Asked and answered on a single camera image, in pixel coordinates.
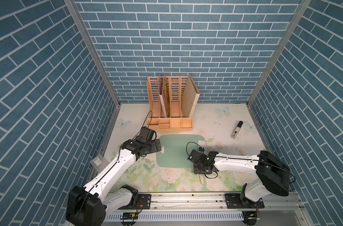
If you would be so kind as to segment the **green cutting board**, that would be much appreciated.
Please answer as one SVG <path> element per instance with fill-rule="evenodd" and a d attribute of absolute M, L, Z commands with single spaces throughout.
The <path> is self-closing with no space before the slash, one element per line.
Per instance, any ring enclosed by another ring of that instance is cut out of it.
<path fill-rule="evenodd" d="M 162 150 L 156 153 L 156 161 L 163 168 L 192 169 L 188 153 L 197 150 L 200 145 L 206 148 L 203 136 L 191 134 L 163 135 L 159 138 Z"/>

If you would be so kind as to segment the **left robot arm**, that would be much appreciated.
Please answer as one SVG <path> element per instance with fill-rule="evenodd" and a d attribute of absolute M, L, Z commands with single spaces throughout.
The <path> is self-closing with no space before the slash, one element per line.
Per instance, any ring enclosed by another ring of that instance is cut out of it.
<path fill-rule="evenodd" d="M 136 208 L 138 190 L 129 185 L 110 193 L 117 180 L 140 157 L 161 151 L 159 139 L 125 141 L 119 154 L 94 179 L 84 186 L 75 186 L 68 194 L 66 221 L 75 226 L 100 226 L 106 216 L 121 207 Z"/>

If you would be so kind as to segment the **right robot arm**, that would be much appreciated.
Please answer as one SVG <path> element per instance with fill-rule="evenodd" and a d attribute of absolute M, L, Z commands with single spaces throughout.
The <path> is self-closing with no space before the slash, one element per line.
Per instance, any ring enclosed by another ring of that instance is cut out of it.
<path fill-rule="evenodd" d="M 282 197 L 289 195 L 291 170 L 268 151 L 257 155 L 237 156 L 219 152 L 204 154 L 192 150 L 187 158 L 194 165 L 195 174 L 210 175 L 221 171 L 235 171 L 254 175 L 257 178 L 243 184 L 241 201 L 258 202 L 264 196 L 274 194 Z"/>

